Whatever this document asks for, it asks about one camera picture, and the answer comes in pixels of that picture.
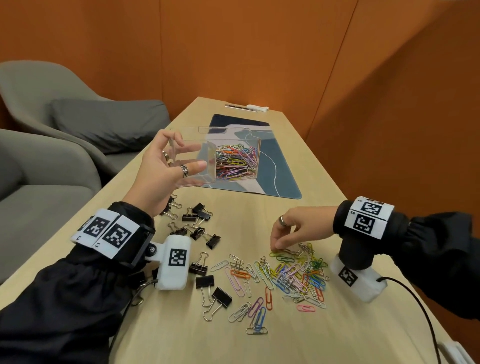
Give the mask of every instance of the hand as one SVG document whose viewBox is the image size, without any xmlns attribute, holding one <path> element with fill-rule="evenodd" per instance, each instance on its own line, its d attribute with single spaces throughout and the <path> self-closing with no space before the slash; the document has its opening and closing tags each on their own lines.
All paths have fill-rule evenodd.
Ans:
<svg viewBox="0 0 480 364">
<path fill-rule="evenodd" d="M 175 166 L 170 167 L 162 153 L 169 139 L 173 139 L 180 146 L 179 152 L 200 150 L 201 147 L 200 144 L 186 146 L 179 132 L 158 131 L 142 157 L 135 182 L 122 200 L 145 211 L 151 217 L 164 210 L 177 183 L 183 178 L 183 171 L 178 167 L 180 164 L 185 164 L 190 176 L 203 171 L 207 166 L 204 160 L 179 160 Z"/>
<path fill-rule="evenodd" d="M 285 249 L 296 243 L 326 239 L 334 234 L 333 220 L 338 206 L 294 207 L 283 214 L 283 227 L 275 221 L 270 235 L 270 249 Z"/>
</svg>

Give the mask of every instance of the white wrist strap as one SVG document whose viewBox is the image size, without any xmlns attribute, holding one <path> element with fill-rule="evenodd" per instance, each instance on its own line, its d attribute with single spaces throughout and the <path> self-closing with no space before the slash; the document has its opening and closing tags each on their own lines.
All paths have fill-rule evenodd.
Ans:
<svg viewBox="0 0 480 364">
<path fill-rule="evenodd" d="M 140 225 L 118 212 L 99 209 L 70 238 L 74 243 L 97 250 L 112 259 Z"/>
<path fill-rule="evenodd" d="M 394 208 L 395 206 L 384 202 L 357 197 L 350 207 L 345 226 L 381 239 Z"/>
</svg>

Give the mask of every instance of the black sleeve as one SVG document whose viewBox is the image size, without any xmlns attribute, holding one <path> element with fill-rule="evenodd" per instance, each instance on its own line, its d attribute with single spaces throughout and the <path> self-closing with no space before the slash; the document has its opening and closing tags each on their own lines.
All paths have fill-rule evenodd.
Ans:
<svg viewBox="0 0 480 364">
<path fill-rule="evenodd" d="M 351 205 L 344 201 L 337 210 L 334 231 L 340 237 Z M 429 298 L 459 317 L 480 320 L 480 240 L 472 237 L 471 215 L 445 212 L 409 220 L 394 211 L 381 240 L 348 230 L 374 254 L 390 255 Z"/>
<path fill-rule="evenodd" d="M 132 205 L 115 202 L 109 210 L 154 228 Z M 75 245 L 0 311 L 0 363 L 108 363 L 108 339 L 132 297 L 127 277 L 144 266 L 128 269 Z"/>
</svg>

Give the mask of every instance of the right hand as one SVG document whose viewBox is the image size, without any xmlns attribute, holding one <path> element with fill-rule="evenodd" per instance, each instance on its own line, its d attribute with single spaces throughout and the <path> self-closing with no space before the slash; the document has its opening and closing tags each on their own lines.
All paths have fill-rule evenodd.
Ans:
<svg viewBox="0 0 480 364">
<path fill-rule="evenodd" d="M 288 227 L 278 219 L 270 235 L 270 249 L 277 251 L 296 243 L 326 239 L 334 234 L 333 220 L 338 206 L 294 207 L 283 214 Z"/>
</svg>

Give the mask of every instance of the wrist-mounted device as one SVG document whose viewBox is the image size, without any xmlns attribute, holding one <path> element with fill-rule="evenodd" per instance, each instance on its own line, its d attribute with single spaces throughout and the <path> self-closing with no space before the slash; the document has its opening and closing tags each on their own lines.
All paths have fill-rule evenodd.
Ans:
<svg viewBox="0 0 480 364">
<path fill-rule="evenodd" d="M 364 302 L 371 302 L 387 286 L 372 267 L 376 254 L 388 254 L 401 239 L 408 218 L 395 206 L 363 196 L 344 201 L 334 219 L 334 232 L 342 238 L 339 253 L 329 265 L 349 289 Z"/>
<path fill-rule="evenodd" d="M 154 234 L 155 230 L 149 226 L 101 208 L 80 227 L 71 241 L 128 268 L 134 268 L 141 260 L 160 262 L 156 288 L 182 290 L 187 283 L 192 242 L 187 236 L 170 235 L 163 244 L 153 243 Z"/>
</svg>

